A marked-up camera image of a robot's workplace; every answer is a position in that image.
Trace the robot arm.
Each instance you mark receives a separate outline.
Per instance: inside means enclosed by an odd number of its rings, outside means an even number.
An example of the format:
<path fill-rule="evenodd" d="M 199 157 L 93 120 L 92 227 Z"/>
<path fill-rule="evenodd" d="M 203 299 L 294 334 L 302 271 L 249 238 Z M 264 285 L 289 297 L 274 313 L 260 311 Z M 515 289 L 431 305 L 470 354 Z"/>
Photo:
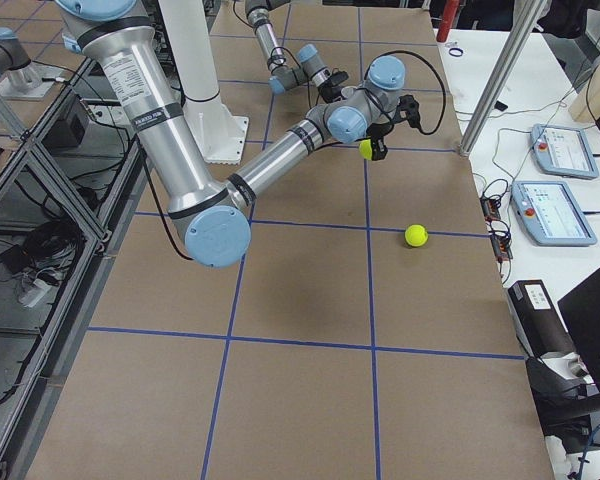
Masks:
<path fill-rule="evenodd" d="M 80 53 L 97 61 L 169 194 L 168 215 L 198 263 L 236 263 L 251 241 L 243 209 L 324 142 L 351 144 L 396 111 L 406 68 L 387 55 L 343 99 L 320 104 L 275 143 L 220 182 L 213 178 L 154 52 L 138 1 L 61 1 Z"/>
<path fill-rule="evenodd" d="M 253 0 L 246 1 L 244 6 L 246 22 L 266 60 L 272 92 L 279 95 L 312 84 L 324 102 L 341 100 L 344 83 L 349 79 L 346 71 L 329 68 L 313 44 L 304 45 L 294 55 L 278 40 L 270 13 L 286 4 L 289 1 Z"/>

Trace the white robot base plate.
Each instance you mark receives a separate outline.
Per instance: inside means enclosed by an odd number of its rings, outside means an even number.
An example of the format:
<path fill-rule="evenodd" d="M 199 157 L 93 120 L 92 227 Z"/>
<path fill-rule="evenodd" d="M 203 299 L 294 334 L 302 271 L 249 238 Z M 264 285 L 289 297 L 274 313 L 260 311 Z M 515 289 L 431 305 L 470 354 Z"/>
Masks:
<path fill-rule="evenodd" d="M 236 165 L 241 162 L 248 117 L 233 115 L 218 98 L 201 103 L 187 100 L 183 110 L 207 163 Z"/>

